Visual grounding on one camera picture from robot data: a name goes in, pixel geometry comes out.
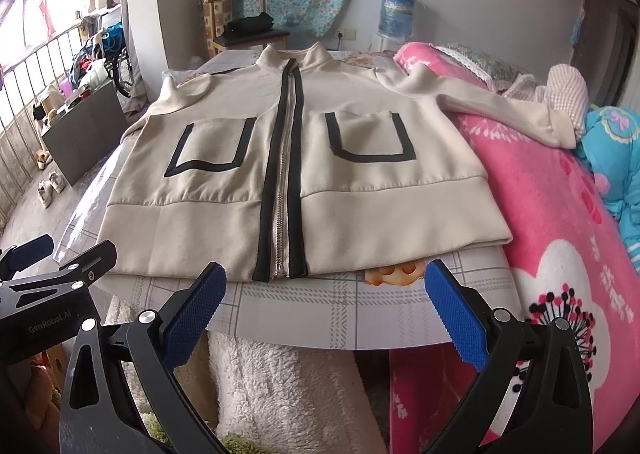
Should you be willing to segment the floral grey bed sheet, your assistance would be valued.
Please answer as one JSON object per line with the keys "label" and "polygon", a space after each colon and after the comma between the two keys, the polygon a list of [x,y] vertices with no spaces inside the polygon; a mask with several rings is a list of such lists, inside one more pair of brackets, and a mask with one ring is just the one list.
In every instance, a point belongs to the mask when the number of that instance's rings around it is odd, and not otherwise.
{"label": "floral grey bed sheet", "polygon": [[[96,244],[106,201],[138,134],[126,137],[80,202],[58,245],[55,259],[65,263]],[[463,248],[440,255],[463,286],[477,289],[488,305],[521,312],[518,291],[499,246]],[[334,350],[398,349],[449,341],[428,299],[422,275],[409,285],[375,287],[362,272],[331,273],[308,280],[271,283],[228,281],[227,292],[208,329],[250,341]],[[107,273],[96,289],[136,309],[160,309],[185,279],[130,277]]]}

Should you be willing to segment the beige zip jacket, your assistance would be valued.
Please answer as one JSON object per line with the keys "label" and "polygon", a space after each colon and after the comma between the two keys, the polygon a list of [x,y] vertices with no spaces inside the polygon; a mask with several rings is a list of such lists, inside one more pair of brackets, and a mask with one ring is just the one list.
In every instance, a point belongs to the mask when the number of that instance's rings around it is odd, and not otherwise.
{"label": "beige zip jacket", "polygon": [[136,138],[100,238],[115,272],[190,279],[215,261],[235,282],[368,270],[512,234],[451,113],[571,149],[570,117],[426,66],[409,74],[267,48],[251,66],[177,84]]}

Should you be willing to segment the grey lace pillow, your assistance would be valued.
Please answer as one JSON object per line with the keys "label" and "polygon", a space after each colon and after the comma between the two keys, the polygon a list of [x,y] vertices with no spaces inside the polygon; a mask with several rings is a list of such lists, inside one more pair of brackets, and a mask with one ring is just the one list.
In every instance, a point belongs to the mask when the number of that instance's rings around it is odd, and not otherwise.
{"label": "grey lace pillow", "polygon": [[462,44],[440,45],[436,49],[469,70],[494,92],[505,92],[520,75],[528,74],[517,64]]}

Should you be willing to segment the dark grey board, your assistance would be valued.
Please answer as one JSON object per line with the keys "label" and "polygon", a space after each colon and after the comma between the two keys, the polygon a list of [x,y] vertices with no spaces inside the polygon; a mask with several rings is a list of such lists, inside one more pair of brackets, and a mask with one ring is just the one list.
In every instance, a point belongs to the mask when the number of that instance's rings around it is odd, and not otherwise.
{"label": "dark grey board", "polygon": [[112,82],[62,114],[42,135],[53,161],[70,185],[119,145],[128,127]]}

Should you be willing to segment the white fluffy blanket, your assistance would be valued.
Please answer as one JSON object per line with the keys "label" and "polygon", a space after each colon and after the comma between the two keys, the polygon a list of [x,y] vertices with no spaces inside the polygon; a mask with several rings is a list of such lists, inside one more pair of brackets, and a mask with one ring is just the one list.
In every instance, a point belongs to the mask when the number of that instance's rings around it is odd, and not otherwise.
{"label": "white fluffy blanket", "polygon": [[277,346],[206,332],[175,376],[226,445],[266,453],[383,453],[350,351]]}

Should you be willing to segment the wooden chair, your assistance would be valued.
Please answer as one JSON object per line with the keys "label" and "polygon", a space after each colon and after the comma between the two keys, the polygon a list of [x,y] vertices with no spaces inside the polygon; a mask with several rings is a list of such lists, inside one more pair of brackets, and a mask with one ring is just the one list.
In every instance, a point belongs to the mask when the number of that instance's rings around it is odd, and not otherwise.
{"label": "wooden chair", "polygon": [[270,44],[280,44],[288,49],[290,33],[274,27],[273,18],[266,9],[267,0],[259,0],[259,14],[248,17],[234,12],[237,1],[202,0],[204,34],[211,57],[227,50],[266,48]]}

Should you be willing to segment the blue water bottle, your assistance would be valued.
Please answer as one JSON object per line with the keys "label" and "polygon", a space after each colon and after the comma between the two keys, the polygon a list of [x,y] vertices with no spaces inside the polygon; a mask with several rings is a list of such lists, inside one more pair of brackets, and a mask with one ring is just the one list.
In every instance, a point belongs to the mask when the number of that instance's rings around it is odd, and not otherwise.
{"label": "blue water bottle", "polygon": [[416,0],[382,0],[378,34],[394,40],[408,40],[413,30]]}

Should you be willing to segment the wall power socket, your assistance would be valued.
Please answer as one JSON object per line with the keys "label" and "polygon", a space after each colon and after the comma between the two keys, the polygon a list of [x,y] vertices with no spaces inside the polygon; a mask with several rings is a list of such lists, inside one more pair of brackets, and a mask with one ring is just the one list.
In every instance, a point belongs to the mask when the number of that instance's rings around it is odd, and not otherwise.
{"label": "wall power socket", "polygon": [[344,29],[336,32],[336,38],[338,40],[356,40],[357,31],[355,29]]}

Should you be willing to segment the black bag on chair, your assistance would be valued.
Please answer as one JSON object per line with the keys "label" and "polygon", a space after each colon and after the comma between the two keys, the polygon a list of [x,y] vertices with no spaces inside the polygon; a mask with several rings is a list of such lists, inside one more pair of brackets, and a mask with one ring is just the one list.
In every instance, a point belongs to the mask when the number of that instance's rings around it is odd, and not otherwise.
{"label": "black bag on chair", "polygon": [[237,18],[224,26],[223,36],[244,37],[268,32],[273,27],[273,18],[266,12],[258,16]]}

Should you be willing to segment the metal balcony railing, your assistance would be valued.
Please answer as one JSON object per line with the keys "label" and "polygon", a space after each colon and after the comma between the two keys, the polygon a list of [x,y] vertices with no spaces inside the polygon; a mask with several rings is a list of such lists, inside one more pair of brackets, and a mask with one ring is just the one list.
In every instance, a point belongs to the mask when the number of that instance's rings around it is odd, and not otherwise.
{"label": "metal balcony railing", "polygon": [[81,22],[76,21],[47,42],[32,47],[2,69],[1,88],[1,223],[6,225],[37,170],[43,148],[32,107],[55,85],[72,91],[70,70],[82,48]]}

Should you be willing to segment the wheelchair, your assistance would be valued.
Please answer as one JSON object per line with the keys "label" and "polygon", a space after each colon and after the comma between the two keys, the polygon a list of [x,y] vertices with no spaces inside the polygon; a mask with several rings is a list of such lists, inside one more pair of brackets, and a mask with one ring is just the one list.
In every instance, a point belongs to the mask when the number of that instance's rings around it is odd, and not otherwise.
{"label": "wheelchair", "polygon": [[100,36],[99,43],[107,75],[111,77],[116,90],[129,98],[134,83],[122,22],[109,26]]}

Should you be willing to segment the pink fleece blanket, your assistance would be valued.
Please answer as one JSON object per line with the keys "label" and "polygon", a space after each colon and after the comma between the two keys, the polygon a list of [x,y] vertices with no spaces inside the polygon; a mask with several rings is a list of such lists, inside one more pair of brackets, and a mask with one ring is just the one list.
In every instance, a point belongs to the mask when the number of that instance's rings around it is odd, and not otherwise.
{"label": "pink fleece blanket", "polygon": [[[426,43],[394,60],[489,87]],[[639,396],[639,277],[617,223],[573,152],[550,149],[491,118],[450,118],[483,162],[513,234],[504,247],[522,315],[547,323],[570,314],[589,379],[594,449],[611,443]],[[452,344],[390,353],[390,452],[421,453],[471,384],[473,367]],[[638,432],[639,419],[631,422]]]}

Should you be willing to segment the checked pink cloth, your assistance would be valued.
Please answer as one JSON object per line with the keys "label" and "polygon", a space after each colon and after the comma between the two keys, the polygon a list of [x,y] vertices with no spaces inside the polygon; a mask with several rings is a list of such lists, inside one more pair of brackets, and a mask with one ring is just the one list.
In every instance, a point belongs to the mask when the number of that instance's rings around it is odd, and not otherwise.
{"label": "checked pink cloth", "polygon": [[502,96],[544,103],[548,108],[570,118],[577,141],[585,135],[589,108],[588,88],[584,77],[574,66],[564,63],[551,66],[547,83],[543,85],[539,85],[532,74],[520,74]]}

